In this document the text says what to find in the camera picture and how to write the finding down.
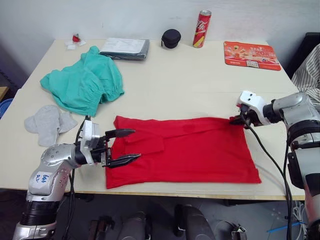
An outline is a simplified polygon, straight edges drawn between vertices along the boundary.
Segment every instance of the red can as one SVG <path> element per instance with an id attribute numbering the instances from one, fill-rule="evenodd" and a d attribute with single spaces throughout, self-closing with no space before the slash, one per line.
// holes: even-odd
<path id="1" fill-rule="evenodd" d="M 195 28 L 195 34 L 193 39 L 193 46 L 195 48 L 202 48 L 205 42 L 208 26 L 211 18 L 211 12 L 208 10 L 202 10 L 199 13 L 198 22 Z"/>

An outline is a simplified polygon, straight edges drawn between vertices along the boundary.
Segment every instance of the floor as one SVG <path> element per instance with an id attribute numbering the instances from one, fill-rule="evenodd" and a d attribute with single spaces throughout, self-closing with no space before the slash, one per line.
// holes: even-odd
<path id="1" fill-rule="evenodd" d="M 16 222 L 21 216 L 25 191 L 0 192 L 0 236 L 11 240 Z M 68 199 L 60 207 L 57 216 L 56 240 L 60 240 L 66 226 Z M 223 200 L 96 194 L 91 202 L 77 199 L 75 213 L 70 227 L 71 240 L 87 240 L 91 220 L 100 216 L 110 216 L 115 221 L 114 230 L 110 230 L 106 240 L 116 240 L 122 220 L 131 214 L 144 211 L 152 218 L 153 240 L 183 240 L 172 234 L 174 207 L 176 204 L 191 204 L 200 209 L 207 218 L 216 240 L 231 240 L 230 227 L 222 220 L 240 224 L 247 230 L 249 240 L 284 240 L 286 231 L 268 233 L 267 230 L 285 226 L 287 220 L 286 202 L 270 201 L 251 204 L 226 206 Z M 298 236 L 299 227 L 292 228 L 292 239 Z"/>

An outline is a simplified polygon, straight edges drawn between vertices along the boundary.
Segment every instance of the orange mouse pad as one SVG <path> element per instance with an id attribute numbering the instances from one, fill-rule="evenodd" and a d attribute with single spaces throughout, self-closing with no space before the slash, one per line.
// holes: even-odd
<path id="1" fill-rule="evenodd" d="M 281 70 L 276 53 L 271 46 L 225 41 L 223 47 L 224 60 L 228 65 Z"/>

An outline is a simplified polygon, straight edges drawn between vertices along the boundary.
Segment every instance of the white table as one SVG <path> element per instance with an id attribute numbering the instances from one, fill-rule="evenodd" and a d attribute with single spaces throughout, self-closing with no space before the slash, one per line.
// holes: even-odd
<path id="1" fill-rule="evenodd" d="M 45 150 L 37 144 L 38 135 L 24 128 L 24 120 L 44 105 L 55 105 L 39 81 L 54 69 L 61 70 L 80 59 L 90 46 L 99 48 L 104 40 L 89 40 L 76 50 L 66 50 L 56 40 L 25 85 L 16 94 L 0 120 L 0 188 L 27 189 L 29 177 Z M 101 104 L 92 120 L 102 131 L 114 129 L 116 115 L 137 119 L 228 118 L 238 114 L 236 100 L 250 90 L 266 101 L 297 92 L 284 72 L 226 65 L 222 41 L 206 41 L 203 48 L 181 42 L 175 49 L 152 41 L 146 61 L 117 60 L 125 94 L 114 102 Z M 80 125 L 84 116 L 72 114 Z M 59 143 L 73 143 L 78 127 L 62 134 Z M 255 128 L 266 149 L 283 165 L 286 130 L 283 123 Z M 105 170 L 84 165 L 75 172 L 79 193 L 184 196 L 247 200 L 284 200 L 281 175 L 263 153 L 251 132 L 245 137 L 259 170 L 261 184 L 149 182 L 106 189 Z M 293 198 L 304 199 L 304 191 L 291 185 Z"/>

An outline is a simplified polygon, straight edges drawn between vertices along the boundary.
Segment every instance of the handwritten label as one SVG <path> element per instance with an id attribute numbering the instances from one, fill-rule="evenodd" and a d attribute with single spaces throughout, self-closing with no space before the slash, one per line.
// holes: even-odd
<path id="1" fill-rule="evenodd" d="M 50 181 L 50 172 L 38 171 L 34 177 L 32 186 L 34 188 L 40 189 L 45 186 Z"/>

